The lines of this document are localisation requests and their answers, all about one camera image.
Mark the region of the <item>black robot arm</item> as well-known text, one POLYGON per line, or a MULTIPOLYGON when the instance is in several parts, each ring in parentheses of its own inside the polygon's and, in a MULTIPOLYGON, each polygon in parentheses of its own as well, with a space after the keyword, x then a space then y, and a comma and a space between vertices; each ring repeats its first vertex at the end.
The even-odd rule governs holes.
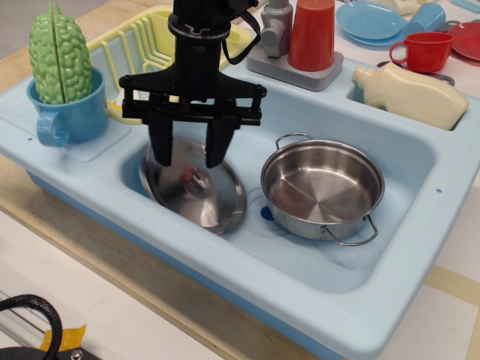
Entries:
POLYGON ((207 125, 205 164, 209 168, 224 161, 236 130, 260 124, 266 88, 219 71, 221 56, 237 65, 260 42, 260 26, 249 11, 257 5, 257 1, 174 1, 168 18, 169 31, 175 36, 173 64, 119 80, 124 89, 122 113, 148 126, 159 164, 172 163, 174 122, 207 125), (256 37, 231 57, 227 38, 237 18, 248 23, 256 37))

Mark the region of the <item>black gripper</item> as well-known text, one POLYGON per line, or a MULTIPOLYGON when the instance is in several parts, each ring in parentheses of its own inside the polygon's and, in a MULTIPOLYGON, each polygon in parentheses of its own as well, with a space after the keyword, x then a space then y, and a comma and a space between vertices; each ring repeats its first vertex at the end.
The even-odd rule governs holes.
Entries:
POLYGON ((228 52, 228 36, 226 31, 176 32, 171 66, 119 79, 124 90, 122 116, 148 125, 154 158, 160 165, 169 167, 172 163, 173 122, 208 124, 205 145, 208 168, 223 163, 239 126, 260 124, 260 104, 266 89, 219 71, 222 53, 230 64, 236 65, 258 44, 260 34, 233 58, 228 52))

